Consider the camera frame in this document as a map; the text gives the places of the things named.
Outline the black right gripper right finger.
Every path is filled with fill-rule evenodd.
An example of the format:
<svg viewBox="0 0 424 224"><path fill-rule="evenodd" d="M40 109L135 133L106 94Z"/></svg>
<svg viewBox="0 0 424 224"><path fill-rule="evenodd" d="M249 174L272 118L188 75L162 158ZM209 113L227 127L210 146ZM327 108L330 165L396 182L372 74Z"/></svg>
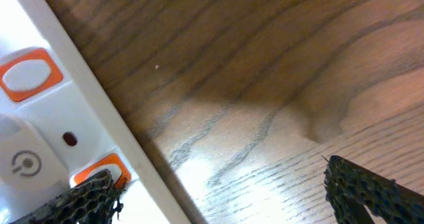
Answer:
<svg viewBox="0 0 424 224"><path fill-rule="evenodd" d="M375 174L341 156L332 155L324 172L326 201L338 223L423 224L423 195Z"/></svg>

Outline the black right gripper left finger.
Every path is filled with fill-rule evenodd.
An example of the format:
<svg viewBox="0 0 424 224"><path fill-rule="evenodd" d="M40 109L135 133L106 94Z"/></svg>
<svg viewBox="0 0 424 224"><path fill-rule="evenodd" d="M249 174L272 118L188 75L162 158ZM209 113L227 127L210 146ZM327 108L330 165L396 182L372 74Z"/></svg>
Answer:
<svg viewBox="0 0 424 224"><path fill-rule="evenodd" d="M111 172L102 170L13 223L111 224L124 207L124 192L123 186L115 186Z"/></svg>

